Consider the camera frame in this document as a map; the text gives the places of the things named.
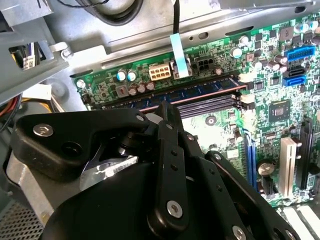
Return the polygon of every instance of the black pcie slot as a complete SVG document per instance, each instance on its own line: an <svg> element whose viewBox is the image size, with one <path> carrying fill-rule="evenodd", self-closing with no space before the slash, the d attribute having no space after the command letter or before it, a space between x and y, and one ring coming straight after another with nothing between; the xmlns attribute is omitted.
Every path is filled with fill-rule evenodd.
<svg viewBox="0 0 320 240"><path fill-rule="evenodd" d="M299 149L299 153L301 159L297 161L295 183L301 190L306 189L308 183L311 148L314 138L312 122L310 117L305 117L300 130L300 141L302 146Z"/></svg>

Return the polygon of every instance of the black cable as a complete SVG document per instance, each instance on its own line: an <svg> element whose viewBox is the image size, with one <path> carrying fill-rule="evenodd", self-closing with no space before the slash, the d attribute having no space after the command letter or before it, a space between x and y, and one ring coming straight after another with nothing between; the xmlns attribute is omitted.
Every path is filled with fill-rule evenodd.
<svg viewBox="0 0 320 240"><path fill-rule="evenodd" d="M106 4L109 0L98 3L92 3L91 0L75 0L79 5L66 4L61 0L57 1L69 8L84 9L92 16L111 26L123 26L131 22L140 12L144 2L144 0L135 0L131 6L123 12L117 14L105 14L97 9L96 6Z"/></svg>
<svg viewBox="0 0 320 240"><path fill-rule="evenodd" d="M179 24L180 24L180 2L175 0L173 5L173 34L179 33Z"/></svg>
<svg viewBox="0 0 320 240"><path fill-rule="evenodd" d="M0 133L2 133L10 124L11 120L15 117L15 115L17 114L19 107L21 105L21 101L22 101L22 94L20 94L18 96L16 105L14 106L13 110L11 111L10 115L8 116L8 118L6 119L5 123L2 125L2 127L0 128Z"/></svg>

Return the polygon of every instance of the green circuit board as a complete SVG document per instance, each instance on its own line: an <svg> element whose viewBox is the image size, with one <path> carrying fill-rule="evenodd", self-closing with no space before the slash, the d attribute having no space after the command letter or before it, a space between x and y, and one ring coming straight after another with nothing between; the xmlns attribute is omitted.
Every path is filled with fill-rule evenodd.
<svg viewBox="0 0 320 240"><path fill-rule="evenodd" d="M217 69L221 70L223 74L234 74L235 71L240 72L239 82L247 85L246 88L241 90L243 98L241 101L246 105L247 100L253 97L254 107L244 107L243 109L236 109L233 106L225 107L220 110L185 118L182 120L183 126L187 132L197 136L198 143L204 152L209 150L221 152L246 177L244 136L242 132L237 131L240 121L255 139L257 163L264 159L272 159L276 162L276 168L271 177L277 187L281 138L299 138L304 116L312 118L314 126L310 161L316 164L319 162L320 49L316 46L315 53L312 56L291 61L288 64L288 68L299 66L306 70L304 84L285 86L283 73L272 69L272 66L268 64L270 61L274 61L275 56L283 56L285 51L303 46L315 46L312 43L312 38L320 33L320 28L299 32L297 31L297 26L303 27L310 21L318 22L319 16L318 13L315 13L187 48L184 53L190 76L186 78L176 78L177 71L173 67L173 53L167 53L78 76L73 81L77 86L83 103L89 110L104 109L105 105L112 105L113 103L118 107L117 101L130 101L125 105L126 107L143 109L157 106L159 101L154 102L152 98L137 100L137 96L139 97L140 94L152 94L153 91L156 93L161 90L170 92L185 83L197 83L208 77L216 78L219 75ZM248 37L248 41L245 43L241 41L243 36ZM241 49L240 56L235 56L235 49ZM262 69L256 68L255 63L257 62L261 63ZM150 68L163 64L168 64L170 77L156 81L152 80ZM125 80L119 81L117 76L119 71L123 71L126 74L133 71L136 77L133 81L130 81L126 75ZM135 95L128 94L131 87L137 88L138 85L147 85L149 83L154 86L152 90L147 89L146 92L137 92ZM123 92L118 91L120 88L124 88L125 96L121 95ZM175 96L178 99L185 94L184 90L179 94ZM163 100L171 100L172 96L167 96L168 98L164 97ZM318 177L309 175L307 188L300 190L294 184L293 196L290 198L284 198L281 193L264 197L273 207L303 203L312 200L310 193L318 190L318 184Z"/></svg>

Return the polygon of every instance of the chip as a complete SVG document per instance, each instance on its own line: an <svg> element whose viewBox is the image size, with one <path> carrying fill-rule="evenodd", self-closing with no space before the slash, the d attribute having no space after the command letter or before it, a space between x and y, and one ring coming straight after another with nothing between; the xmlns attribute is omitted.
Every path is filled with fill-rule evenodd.
<svg viewBox="0 0 320 240"><path fill-rule="evenodd" d="M256 82L255 84L255 89L256 90L261 90L264 88L264 83L263 82Z"/></svg>
<svg viewBox="0 0 320 240"><path fill-rule="evenodd" d="M261 56L261 50L257 50L257 51L254 52L254 57L255 58L258 58L260 56Z"/></svg>
<svg viewBox="0 0 320 240"><path fill-rule="evenodd" d="M304 42L308 42L313 38L314 34L311 32L307 32L305 34L303 34L303 41Z"/></svg>
<svg viewBox="0 0 320 240"><path fill-rule="evenodd" d="M294 37L294 27L289 26L282 28L279 33L279 40L280 41L287 41Z"/></svg>
<svg viewBox="0 0 320 240"><path fill-rule="evenodd" d="M261 48L261 41L256 41L256 42L254 43L254 48L255 48L255 49L260 49L260 48Z"/></svg>
<svg viewBox="0 0 320 240"><path fill-rule="evenodd" d="M255 35L255 40L256 41L262 40L262 33L258 33L257 35Z"/></svg>
<svg viewBox="0 0 320 240"><path fill-rule="evenodd" d="M277 101L269 105L269 122L288 120L290 118L290 100Z"/></svg>
<svg viewBox="0 0 320 240"><path fill-rule="evenodd" d="M254 53L247 53L247 55L245 56L245 59L247 62L253 62L253 60L255 59L255 54Z"/></svg>
<svg viewBox="0 0 320 240"><path fill-rule="evenodd" d="M299 34L298 36L294 36L292 38L292 44L293 45L298 45L301 43L301 35Z"/></svg>
<svg viewBox="0 0 320 240"><path fill-rule="evenodd" d="M277 36L276 30L271 30L270 31L270 38L275 38Z"/></svg>

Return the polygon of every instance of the screw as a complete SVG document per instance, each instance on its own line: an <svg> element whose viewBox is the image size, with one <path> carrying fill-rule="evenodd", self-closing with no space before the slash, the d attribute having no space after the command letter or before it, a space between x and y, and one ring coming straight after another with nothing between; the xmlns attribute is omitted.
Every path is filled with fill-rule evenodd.
<svg viewBox="0 0 320 240"><path fill-rule="evenodd" d="M296 240L295 236L289 230L285 230L285 232L291 240Z"/></svg>
<svg viewBox="0 0 320 240"><path fill-rule="evenodd" d="M166 204L166 209L168 210L169 214L176 219L182 217L182 208L176 201L168 201Z"/></svg>
<svg viewBox="0 0 320 240"><path fill-rule="evenodd" d="M221 160L221 157L219 154L215 154L214 157L217 159L217 160Z"/></svg>
<svg viewBox="0 0 320 240"><path fill-rule="evenodd" d="M170 124L167 124L166 127L171 130L174 129Z"/></svg>
<svg viewBox="0 0 320 240"><path fill-rule="evenodd" d="M191 140L191 141L194 141L194 140L195 140L195 137L192 136L191 134L187 134L186 136L187 136L188 139Z"/></svg>
<svg viewBox="0 0 320 240"><path fill-rule="evenodd" d="M54 134L54 129L48 124L41 123L33 127L33 133L40 137L50 137Z"/></svg>
<svg viewBox="0 0 320 240"><path fill-rule="evenodd" d="M144 120L145 120L145 119L144 119L142 116L140 116L140 115L137 115L136 118L137 118L138 120L140 120L140 121L144 121Z"/></svg>
<svg viewBox="0 0 320 240"><path fill-rule="evenodd" d="M244 231L240 227L233 226L232 231L237 240L247 240Z"/></svg>

